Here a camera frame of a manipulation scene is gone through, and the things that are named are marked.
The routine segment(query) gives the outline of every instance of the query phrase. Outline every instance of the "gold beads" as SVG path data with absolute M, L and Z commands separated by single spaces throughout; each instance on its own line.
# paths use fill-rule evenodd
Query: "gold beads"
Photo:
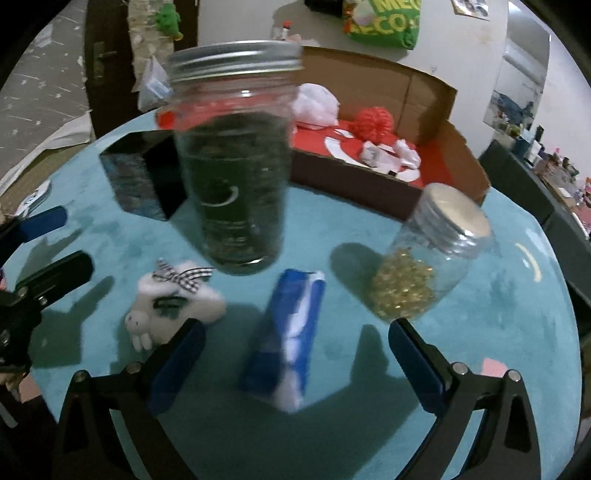
M 433 275 L 433 268 L 415 260 L 410 248 L 399 248 L 384 259 L 372 282 L 374 313 L 389 322 L 422 314 L 435 301 L 428 286 Z

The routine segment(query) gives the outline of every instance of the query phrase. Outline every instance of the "blue package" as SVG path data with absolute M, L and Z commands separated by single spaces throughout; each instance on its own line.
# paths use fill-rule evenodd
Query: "blue package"
M 303 403 L 325 285 L 322 272 L 285 270 L 267 307 L 242 388 L 281 411 L 298 411 Z

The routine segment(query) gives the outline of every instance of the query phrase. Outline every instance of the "wooden door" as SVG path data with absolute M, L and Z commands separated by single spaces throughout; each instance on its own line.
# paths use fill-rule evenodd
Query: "wooden door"
M 175 0 L 184 38 L 175 50 L 197 45 L 199 2 Z M 96 138 L 141 115 L 132 67 L 133 53 L 123 0 L 89 0 L 86 14 L 85 68 L 90 118 Z

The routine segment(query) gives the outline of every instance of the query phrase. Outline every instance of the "mirror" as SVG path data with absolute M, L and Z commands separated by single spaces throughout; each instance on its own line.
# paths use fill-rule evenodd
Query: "mirror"
M 505 54 L 484 122 L 502 132 L 529 129 L 538 111 L 550 57 L 550 35 L 532 14 L 509 2 Z

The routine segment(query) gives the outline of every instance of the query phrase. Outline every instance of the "metal screw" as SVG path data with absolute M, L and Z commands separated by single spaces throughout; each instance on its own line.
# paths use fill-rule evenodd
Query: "metal screw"
M 10 343 L 10 332 L 8 330 L 3 330 L 0 333 L 0 347 L 6 347 Z
M 132 362 L 127 367 L 125 367 L 125 369 L 130 375 L 135 375 L 140 370 L 142 370 L 142 364 L 140 362 Z
M 521 380 L 521 374 L 517 370 L 509 370 L 509 378 L 513 380 L 513 382 L 518 382 Z
M 86 370 L 78 370 L 74 374 L 74 382 L 76 382 L 76 383 L 83 382 L 84 380 L 86 380 L 86 377 L 88 377 L 88 372 Z
M 466 375 L 468 373 L 468 367 L 462 362 L 456 362 L 452 365 L 453 371 L 458 375 Z

